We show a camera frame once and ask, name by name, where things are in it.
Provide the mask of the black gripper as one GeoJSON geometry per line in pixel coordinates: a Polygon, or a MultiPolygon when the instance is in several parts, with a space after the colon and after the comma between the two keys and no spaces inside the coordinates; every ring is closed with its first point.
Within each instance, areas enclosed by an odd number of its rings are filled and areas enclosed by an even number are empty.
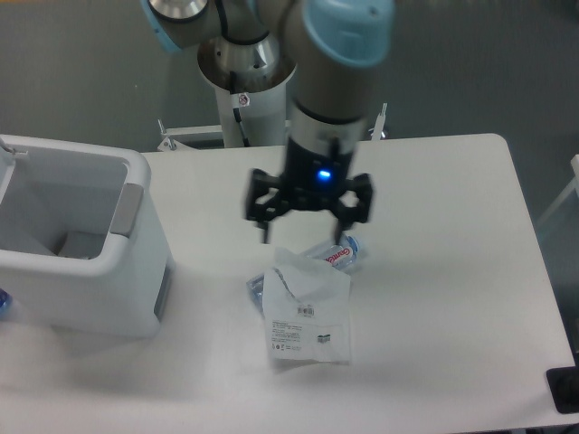
{"type": "Polygon", "coordinates": [[[330,211],[336,218],[335,243],[356,223],[369,221],[374,196],[371,175],[347,179],[353,153],[341,153],[337,137],[324,145],[329,145],[328,155],[308,150],[290,137],[280,177],[251,170],[244,218],[261,230],[263,244],[270,242],[270,223],[290,211],[330,211]],[[354,195],[353,204],[342,200],[347,193],[354,195]]]}

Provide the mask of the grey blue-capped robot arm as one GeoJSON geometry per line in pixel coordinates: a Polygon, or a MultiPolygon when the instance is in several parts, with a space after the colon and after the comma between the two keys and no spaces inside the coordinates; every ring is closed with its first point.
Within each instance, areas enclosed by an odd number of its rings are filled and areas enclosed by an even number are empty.
{"type": "Polygon", "coordinates": [[[278,175],[253,169],[246,220],[331,212],[341,236],[370,216],[368,174],[351,175],[368,100],[391,45],[391,1],[145,1],[170,51],[197,48],[227,146],[285,141],[278,175]]]}

